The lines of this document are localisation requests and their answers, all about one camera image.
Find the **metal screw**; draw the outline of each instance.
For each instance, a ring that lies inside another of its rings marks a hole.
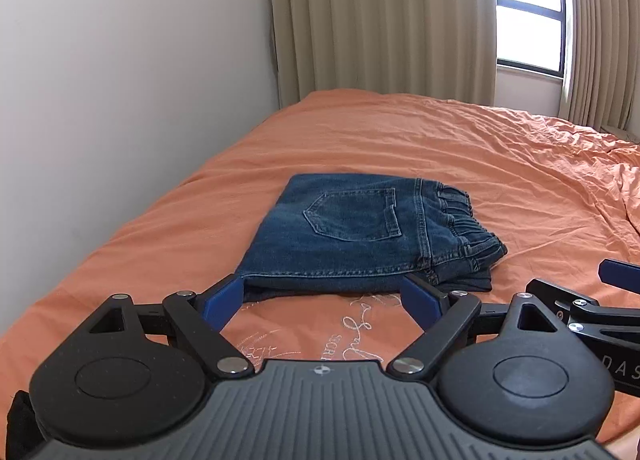
[[[241,374],[249,368],[244,357],[225,357],[218,361],[218,369],[226,374]]]
[[[396,372],[411,375],[421,372],[424,369],[424,363],[413,357],[400,357],[394,361],[393,367]]]

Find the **bed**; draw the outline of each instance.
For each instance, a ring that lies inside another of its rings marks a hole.
[[[603,305],[640,307],[640,296],[597,276],[606,257],[640,263],[638,146],[523,111],[316,92],[207,161],[17,320],[0,340],[0,413],[112,293],[155,303],[233,272],[289,177],[301,172],[420,176],[468,191],[478,220],[509,249],[492,270],[493,290],[480,295],[486,302],[508,302],[542,277]],[[419,333],[393,294],[246,304],[223,330],[256,366],[266,358],[370,358],[385,366]],[[616,394],[598,438],[634,458],[638,424],[640,400]]]

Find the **curtain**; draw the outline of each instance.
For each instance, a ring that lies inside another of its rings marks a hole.
[[[638,0],[567,0],[559,116],[596,130],[624,129],[636,81]]]
[[[492,105],[495,0],[271,0],[280,103],[360,88]]]

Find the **window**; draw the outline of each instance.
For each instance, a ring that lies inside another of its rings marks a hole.
[[[562,77],[564,0],[497,0],[498,64]]]

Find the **window frame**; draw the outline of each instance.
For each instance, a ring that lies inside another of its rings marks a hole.
[[[531,72],[538,72],[540,74],[552,75],[554,77],[564,77],[564,55],[566,51],[566,0],[560,0],[560,11],[552,10],[551,8],[545,8],[543,6],[534,5],[531,3],[525,3],[524,1],[517,0],[495,0],[496,6],[503,6],[505,8],[513,8],[514,10],[521,10],[523,12],[530,12],[532,14],[549,17],[560,21],[560,67],[558,71],[550,70],[549,68],[543,68],[541,66],[535,66],[533,64],[527,64],[526,62],[511,61],[509,59],[498,58],[498,64],[503,66],[510,66],[511,68],[520,68],[522,70],[529,70]]]

